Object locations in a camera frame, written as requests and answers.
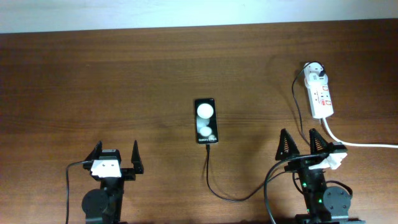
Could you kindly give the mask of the white power strip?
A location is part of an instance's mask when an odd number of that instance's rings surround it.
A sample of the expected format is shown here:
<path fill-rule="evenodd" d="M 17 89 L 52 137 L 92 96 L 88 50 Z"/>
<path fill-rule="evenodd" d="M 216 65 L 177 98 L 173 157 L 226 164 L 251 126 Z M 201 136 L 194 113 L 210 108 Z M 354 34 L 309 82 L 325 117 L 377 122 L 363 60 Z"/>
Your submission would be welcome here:
<path fill-rule="evenodd" d="M 307 88 L 307 91 L 313 118 L 323 119 L 334 113 L 328 83 Z"/>

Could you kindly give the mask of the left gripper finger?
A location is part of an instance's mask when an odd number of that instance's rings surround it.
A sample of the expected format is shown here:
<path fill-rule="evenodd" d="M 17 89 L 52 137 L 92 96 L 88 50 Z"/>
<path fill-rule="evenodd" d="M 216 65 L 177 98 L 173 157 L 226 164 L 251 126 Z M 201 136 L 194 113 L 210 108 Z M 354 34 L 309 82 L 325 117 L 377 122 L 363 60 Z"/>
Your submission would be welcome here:
<path fill-rule="evenodd" d="M 93 162 L 99 158 L 99 155 L 102 152 L 102 141 L 98 141 L 94 149 L 89 153 L 89 155 L 85 158 L 85 162 Z"/>
<path fill-rule="evenodd" d="M 134 141 L 133 149 L 132 149 L 132 156 L 131 156 L 131 164 L 133 165 L 134 170 L 142 170 L 143 164 L 141 157 L 139 155 L 139 148 L 137 140 Z"/>

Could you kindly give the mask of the white USB charger plug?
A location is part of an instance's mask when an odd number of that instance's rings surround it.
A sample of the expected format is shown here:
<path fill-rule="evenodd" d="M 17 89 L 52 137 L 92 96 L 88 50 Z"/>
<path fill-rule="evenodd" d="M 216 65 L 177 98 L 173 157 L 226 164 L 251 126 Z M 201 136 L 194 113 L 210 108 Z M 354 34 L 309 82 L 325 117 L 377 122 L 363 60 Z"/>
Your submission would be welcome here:
<path fill-rule="evenodd" d="M 326 85 L 328 76 L 324 66 L 320 62 L 308 62 L 304 66 L 304 82 L 307 88 Z"/>

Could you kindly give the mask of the black smartphone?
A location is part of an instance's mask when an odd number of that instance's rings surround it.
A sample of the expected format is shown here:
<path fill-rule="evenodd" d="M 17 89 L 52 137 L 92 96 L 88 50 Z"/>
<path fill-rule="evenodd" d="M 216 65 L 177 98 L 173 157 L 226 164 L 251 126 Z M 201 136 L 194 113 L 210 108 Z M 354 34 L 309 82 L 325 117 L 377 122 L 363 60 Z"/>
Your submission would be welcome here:
<path fill-rule="evenodd" d="M 198 144 L 216 144 L 219 141 L 214 98 L 194 100 L 196 141 Z"/>

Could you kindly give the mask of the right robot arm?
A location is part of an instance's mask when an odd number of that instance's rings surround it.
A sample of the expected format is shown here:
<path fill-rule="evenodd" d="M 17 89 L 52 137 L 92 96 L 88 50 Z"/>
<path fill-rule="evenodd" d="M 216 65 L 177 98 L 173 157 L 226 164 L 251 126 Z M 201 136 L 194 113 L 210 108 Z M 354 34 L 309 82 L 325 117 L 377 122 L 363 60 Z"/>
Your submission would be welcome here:
<path fill-rule="evenodd" d="M 286 172 L 298 175 L 307 208 L 306 214 L 296 215 L 297 223 L 344 223 L 349 219 L 353 191 L 335 181 L 327 186 L 325 169 L 337 169 L 347 156 L 347 148 L 340 142 L 327 142 L 316 129 L 310 130 L 310 154 L 301 155 L 286 129 L 280 132 L 275 159 L 284 161 Z"/>

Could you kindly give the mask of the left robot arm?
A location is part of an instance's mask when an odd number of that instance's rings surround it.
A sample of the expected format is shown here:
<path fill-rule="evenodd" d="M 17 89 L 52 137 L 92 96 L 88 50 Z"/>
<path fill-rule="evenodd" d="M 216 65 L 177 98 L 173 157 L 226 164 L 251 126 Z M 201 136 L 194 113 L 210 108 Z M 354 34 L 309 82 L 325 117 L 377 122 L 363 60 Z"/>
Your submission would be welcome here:
<path fill-rule="evenodd" d="M 137 141 L 134 142 L 132 167 L 121 167 L 121 155 L 117 149 L 103 149 L 98 142 L 89 153 L 83 168 L 100 183 L 83 197 L 81 207 L 85 213 L 86 223 L 120 223 L 124 195 L 124 183 L 135 181 L 137 174 L 144 173 L 144 166 L 139 155 Z"/>

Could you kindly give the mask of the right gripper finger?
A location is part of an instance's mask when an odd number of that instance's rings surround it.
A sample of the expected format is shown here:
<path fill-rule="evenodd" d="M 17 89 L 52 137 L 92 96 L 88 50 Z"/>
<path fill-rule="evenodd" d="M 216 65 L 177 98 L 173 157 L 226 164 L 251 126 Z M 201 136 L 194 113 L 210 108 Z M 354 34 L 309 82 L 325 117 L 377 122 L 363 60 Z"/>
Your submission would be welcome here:
<path fill-rule="evenodd" d="M 315 129 L 309 130 L 310 135 L 310 153 L 320 154 L 329 152 L 328 142 L 321 136 L 321 134 Z"/>
<path fill-rule="evenodd" d="M 296 156 L 299 156 L 300 152 L 298 147 L 286 129 L 280 131 L 279 145 L 275 155 L 276 161 L 283 161 Z"/>

